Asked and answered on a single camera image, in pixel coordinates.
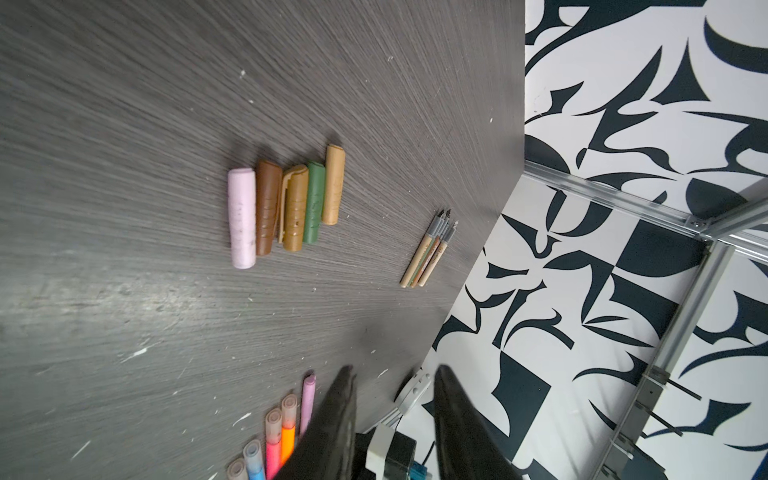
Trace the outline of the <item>pink pen cap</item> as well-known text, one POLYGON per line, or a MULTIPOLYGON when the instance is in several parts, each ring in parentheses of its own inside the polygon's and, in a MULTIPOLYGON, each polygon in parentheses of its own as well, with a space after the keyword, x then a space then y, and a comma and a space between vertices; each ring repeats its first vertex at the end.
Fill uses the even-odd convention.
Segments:
POLYGON ((256 263, 256 174, 252 168, 228 172, 228 216, 232 264, 250 269, 256 263))

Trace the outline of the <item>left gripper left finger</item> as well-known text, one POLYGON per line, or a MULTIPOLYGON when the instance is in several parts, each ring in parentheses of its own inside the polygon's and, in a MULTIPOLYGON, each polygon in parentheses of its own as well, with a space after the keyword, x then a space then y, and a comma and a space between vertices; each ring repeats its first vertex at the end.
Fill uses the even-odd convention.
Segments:
POLYGON ((275 479, 351 479, 357 382, 352 365, 336 375, 291 457, 275 479))

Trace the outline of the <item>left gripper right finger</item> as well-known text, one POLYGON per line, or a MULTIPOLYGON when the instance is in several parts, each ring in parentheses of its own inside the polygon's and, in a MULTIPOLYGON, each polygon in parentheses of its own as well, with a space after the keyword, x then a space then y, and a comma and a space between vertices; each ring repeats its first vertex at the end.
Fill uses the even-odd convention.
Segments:
POLYGON ((522 479, 488 434, 453 370, 434 380, 435 446, 441 479, 522 479))

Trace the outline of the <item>brown pen cap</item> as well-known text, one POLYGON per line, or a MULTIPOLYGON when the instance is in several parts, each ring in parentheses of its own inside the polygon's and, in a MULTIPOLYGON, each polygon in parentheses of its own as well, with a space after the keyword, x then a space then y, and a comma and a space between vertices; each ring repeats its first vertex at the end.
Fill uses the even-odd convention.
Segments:
POLYGON ((271 253, 276 235, 283 170, 271 161, 260 160, 256 166, 256 254, 271 253))

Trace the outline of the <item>dark tan pen cap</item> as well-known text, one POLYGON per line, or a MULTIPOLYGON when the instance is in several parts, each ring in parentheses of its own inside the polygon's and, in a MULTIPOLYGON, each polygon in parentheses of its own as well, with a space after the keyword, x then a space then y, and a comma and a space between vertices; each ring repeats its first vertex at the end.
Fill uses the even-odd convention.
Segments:
POLYGON ((306 165, 294 166, 283 174, 278 241, 289 252, 298 252, 302 248, 308 183, 309 169, 306 165))

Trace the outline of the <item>pink cream marker pen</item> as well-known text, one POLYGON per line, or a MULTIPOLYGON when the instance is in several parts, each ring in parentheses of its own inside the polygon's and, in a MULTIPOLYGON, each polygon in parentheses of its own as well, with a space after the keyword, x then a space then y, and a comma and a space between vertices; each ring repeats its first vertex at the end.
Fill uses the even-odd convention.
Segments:
POLYGON ((420 278, 417 281, 416 285, 418 287, 424 287, 425 284, 428 282, 430 276, 432 275, 437 264, 442 258, 445 250, 447 249, 447 246, 457 229, 458 223, 459 221, 453 222, 452 224, 446 227, 445 231, 442 234, 439 235, 437 240, 437 245, 430 252, 430 255, 427 260, 426 268, 423 270, 423 273, 420 275, 420 278))

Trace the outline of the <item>green pen cap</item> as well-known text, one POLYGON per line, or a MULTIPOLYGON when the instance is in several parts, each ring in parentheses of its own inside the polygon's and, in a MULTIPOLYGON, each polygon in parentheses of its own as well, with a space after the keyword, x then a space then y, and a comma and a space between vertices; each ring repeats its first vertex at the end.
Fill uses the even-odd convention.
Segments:
POLYGON ((307 167, 309 178, 303 241, 307 244, 313 244, 318 239, 322 219, 326 168, 323 164, 315 161, 308 162, 307 167))

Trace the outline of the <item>tan pen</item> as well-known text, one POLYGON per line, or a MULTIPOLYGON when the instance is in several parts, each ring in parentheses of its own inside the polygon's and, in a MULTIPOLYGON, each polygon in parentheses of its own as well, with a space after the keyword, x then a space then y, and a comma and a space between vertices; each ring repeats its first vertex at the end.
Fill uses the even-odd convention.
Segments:
POLYGON ((434 216, 399 282, 401 288, 406 288, 410 285, 412 278, 416 273, 419 265, 421 264, 424 255, 437 236, 437 232, 441 225, 444 223, 445 217, 446 212, 444 210, 441 210, 434 216))

